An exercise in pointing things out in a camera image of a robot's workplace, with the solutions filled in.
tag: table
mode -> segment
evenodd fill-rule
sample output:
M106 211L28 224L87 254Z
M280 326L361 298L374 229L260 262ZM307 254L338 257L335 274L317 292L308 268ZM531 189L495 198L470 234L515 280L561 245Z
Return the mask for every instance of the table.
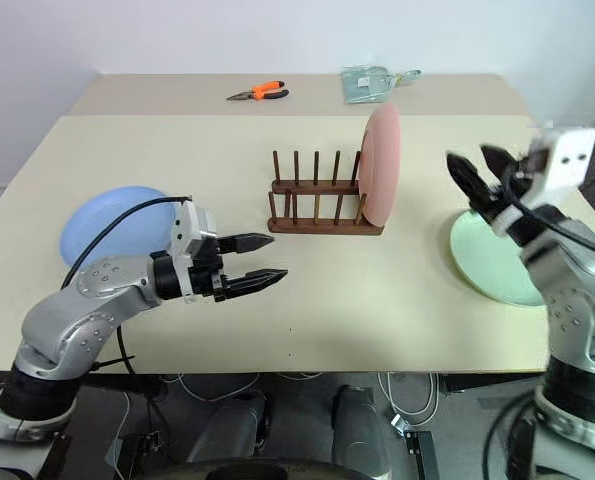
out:
M128 321L137 371L541 370L545 308L502 305L474 291L448 251L451 223L467 201L448 175L446 150L469 157L492 182L478 145L526 151L532 121L518 114L403 112L400 120L399 190L381 236L278 234L258 252L226 256L233 276L264 267L289 274L255 295L221 304L174 300ZM192 194L213 211L220 235L266 232L272 150L286 175L292 151L300 150L302 178L319 150L325 178L340 149L344 178L365 122L365 115L323 114L61 118L0 200L0 369L13 360L26 311L59 288L67 270L59 234L91 196L151 185ZM350 217L354 205L345 207ZM299 208L312 206L300 198ZM322 199L322 216L333 209L334 200ZM579 193L563 210L595 231L595 212ZM101 359L117 355L113 339Z

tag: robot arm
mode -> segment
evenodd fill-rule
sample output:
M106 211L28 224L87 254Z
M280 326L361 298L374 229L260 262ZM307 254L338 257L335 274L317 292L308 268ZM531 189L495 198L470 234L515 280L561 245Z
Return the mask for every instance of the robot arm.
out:
M515 161L505 150L482 146L488 168L540 218L595 245L582 222L557 208L585 176L595 133L548 134ZM512 479L559 473L595 479L595 251L520 211L503 188L490 189L465 158L448 155L449 171L498 235L522 247L521 260L548 310L550 361L535 394L536 421L524 428Z
M186 201L177 210L167 252L98 260L35 305L0 391L0 468L37 478L52 439L74 411L82 377L124 321L164 300L192 302L201 295L223 301L281 280L286 270L257 270L234 280L223 272L222 254L272 241L254 233L217 238L211 213Z

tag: floor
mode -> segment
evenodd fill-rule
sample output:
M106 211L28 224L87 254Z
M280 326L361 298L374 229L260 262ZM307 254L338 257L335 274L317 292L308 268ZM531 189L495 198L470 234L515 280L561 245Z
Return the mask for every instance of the floor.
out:
M218 396L245 385L254 375L187 375L186 384L204 397ZM390 420L390 405L382 395L374 373L324 374L306 381L291 381L275 374L261 375L254 388L271 394L275 414L264 455L330 459L332 429L331 399L344 384L372 387L378 411L383 414L386 438L395 480L417 479L414 459L408 455L405 442L399 439ZM480 480L481 451L486 431L499 408L511 397L534 388L536 380L522 380L482 387L450 395L441 394L436 416L421 429L430 430L435 441L437 462L442 480ZM409 410L421 408L427 399L427 375L396 374L392 376L395 401ZM132 406L122 433L145 433L145 402L131 395ZM210 416L221 402L202 403L191 398L176 384L160 403L171 425L170 454L183 459ZM126 401L122 393L84 387L68 427L73 444L62 478L111 479L113 471L104 456L124 414ZM491 478L505 479L504 429L496 436L491 457Z

